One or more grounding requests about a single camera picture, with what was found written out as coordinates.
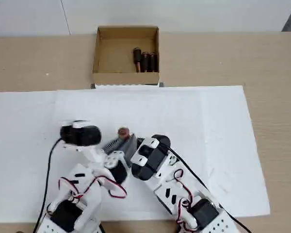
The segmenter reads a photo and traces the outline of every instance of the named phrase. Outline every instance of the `black cable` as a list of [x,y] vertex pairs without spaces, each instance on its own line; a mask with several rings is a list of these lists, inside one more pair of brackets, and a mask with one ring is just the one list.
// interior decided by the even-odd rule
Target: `black cable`
[[48,171],[47,171],[47,178],[45,181],[45,190],[44,190],[44,196],[43,196],[43,202],[42,202],[42,206],[41,206],[41,210],[40,210],[40,214],[37,220],[37,223],[35,224],[35,227],[33,229],[33,233],[35,233],[38,229],[42,214],[43,214],[43,210],[44,210],[44,206],[45,206],[45,201],[47,199],[47,194],[48,194],[48,185],[49,185],[49,171],[50,171],[50,159],[52,157],[53,151],[55,149],[55,147],[57,146],[57,144],[61,141],[62,139],[59,138],[53,145],[52,149],[49,152],[49,156],[48,156]]
[[[189,167],[189,165],[180,157],[180,155],[178,155],[173,149],[171,149],[169,146],[165,145],[164,143],[160,143],[160,145],[166,147],[167,149],[169,149],[176,157],[177,159],[179,159],[183,165],[189,170],[189,172],[206,188],[206,185],[204,184],[204,182],[192,171],[192,169]],[[233,217],[222,205],[220,205],[220,207],[222,209],[224,209],[226,211],[226,213],[229,215],[229,217],[236,222],[238,225],[240,225],[243,229],[245,229],[248,233],[252,233],[245,225],[243,225],[240,221],[238,221],[235,217]]]
[[100,223],[100,225],[99,225],[99,229],[100,229],[101,233],[106,233],[106,232],[105,232],[105,229],[103,229],[101,223]]

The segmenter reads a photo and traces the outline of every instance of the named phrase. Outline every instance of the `open cardboard box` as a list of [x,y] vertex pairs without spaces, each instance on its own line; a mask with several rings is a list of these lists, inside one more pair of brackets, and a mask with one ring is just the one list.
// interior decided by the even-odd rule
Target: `open cardboard box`
[[157,84],[158,72],[137,73],[133,49],[155,52],[159,67],[159,29],[156,26],[99,26],[93,79],[95,84]]

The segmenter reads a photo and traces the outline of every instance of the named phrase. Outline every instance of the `wooden table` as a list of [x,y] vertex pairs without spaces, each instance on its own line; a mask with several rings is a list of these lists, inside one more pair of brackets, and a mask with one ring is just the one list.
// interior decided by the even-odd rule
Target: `wooden table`
[[[95,36],[0,38],[0,91],[84,89]],[[266,179],[271,215],[241,219],[256,233],[291,232],[291,33],[162,33],[168,86],[243,85]],[[106,232],[173,232],[170,221],[103,223]],[[32,224],[0,224],[0,233]]]

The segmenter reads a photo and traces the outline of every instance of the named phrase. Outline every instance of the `wire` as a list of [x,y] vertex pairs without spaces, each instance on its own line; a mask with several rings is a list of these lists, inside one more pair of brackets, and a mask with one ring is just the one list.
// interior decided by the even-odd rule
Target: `wire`
[[[181,174],[180,174],[180,176],[176,177],[176,173],[177,173],[178,171],[180,171]],[[183,172],[184,172],[184,171],[183,171],[183,169],[181,169],[181,168],[179,168],[178,170],[176,170],[176,171],[174,172],[174,180],[176,180],[177,182],[179,182],[180,184],[182,184],[183,188],[188,192],[189,197],[190,197],[190,202],[189,202],[189,204],[191,205],[192,202],[193,202],[193,195],[192,195],[192,192],[188,189],[187,186],[184,185],[184,183],[183,183],[181,180],[179,180],[179,178],[181,178],[181,177],[183,176]]]
[[78,194],[79,193],[79,190],[78,190],[78,188],[70,181],[70,180],[68,180],[66,177],[61,177],[59,180],[58,180],[58,189],[60,189],[60,180],[64,180],[64,181],[66,181],[68,184],[70,184],[72,187],[73,187],[73,189],[75,190],[75,192],[74,193],[76,193],[76,194]]
[[119,199],[124,199],[126,196],[127,196],[127,191],[125,190],[125,188],[123,186],[121,186],[120,184],[116,183],[115,181],[111,180],[110,178],[106,177],[106,176],[97,176],[93,179],[93,181],[89,184],[89,186],[86,188],[86,190],[84,191],[84,193],[82,194],[78,194],[77,196],[75,196],[75,198],[81,198],[83,197],[83,195],[89,190],[89,188],[92,186],[92,184],[95,182],[95,181],[98,181],[99,182],[99,178],[105,178],[107,181],[109,181],[110,183],[113,183],[114,185],[116,185],[117,187],[119,187],[123,192],[124,192],[124,195],[123,196],[116,196],[116,195],[113,195],[111,193],[110,190],[108,190],[108,193],[109,195],[112,197],[112,198],[119,198]]
[[[162,146],[166,147],[167,149],[169,149],[182,163],[183,165],[189,170],[189,172],[208,190],[208,188],[206,187],[206,185],[204,184],[204,182],[192,171],[192,169],[189,167],[189,165],[180,157],[180,155],[178,155],[173,149],[171,149],[169,146],[167,146],[164,143],[160,143]],[[241,226],[244,230],[246,230],[248,233],[252,233],[252,231],[250,231],[244,224],[242,224],[239,220],[237,220],[233,215],[231,215],[222,205],[219,205],[222,209],[224,209],[226,211],[226,213],[228,214],[228,216],[234,221],[236,222],[239,226]]]
[[106,233],[106,232],[105,232],[105,229],[103,229],[103,227],[102,227],[101,224],[99,225],[99,228],[100,228],[100,231],[101,231],[102,233]]
[[176,223],[178,225],[181,225],[183,224],[183,228],[187,231],[187,232],[196,232],[198,228],[195,228],[195,229],[189,229],[187,226],[186,226],[186,223],[184,221],[180,221],[180,217],[181,217],[181,206],[183,206],[184,208],[187,209],[187,211],[190,209],[191,207],[191,204],[184,204],[184,202],[187,201],[189,202],[189,200],[187,200],[186,198],[181,198],[179,200],[179,203],[178,203],[178,217],[177,217],[177,220],[176,220]]
[[37,223],[35,224],[35,227],[33,229],[33,233],[35,233],[38,229],[42,214],[43,214],[43,210],[44,210],[44,206],[45,206],[45,201],[47,199],[47,194],[48,194],[48,185],[49,185],[49,171],[50,171],[50,159],[52,157],[53,151],[55,149],[55,147],[57,146],[57,144],[61,141],[62,139],[59,138],[53,145],[52,149],[49,152],[49,156],[48,156],[48,170],[47,170],[47,177],[46,177],[46,181],[45,181],[45,189],[44,189],[44,196],[43,196],[43,201],[42,201],[42,206],[41,206],[41,210],[40,210],[40,214],[37,220]]

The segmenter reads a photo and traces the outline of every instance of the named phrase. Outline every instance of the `box flap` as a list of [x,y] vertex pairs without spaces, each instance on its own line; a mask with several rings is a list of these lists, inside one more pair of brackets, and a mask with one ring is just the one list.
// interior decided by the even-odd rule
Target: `box flap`
[[99,26],[100,39],[143,39],[154,37],[157,26]]
[[96,73],[95,84],[158,84],[158,73]]

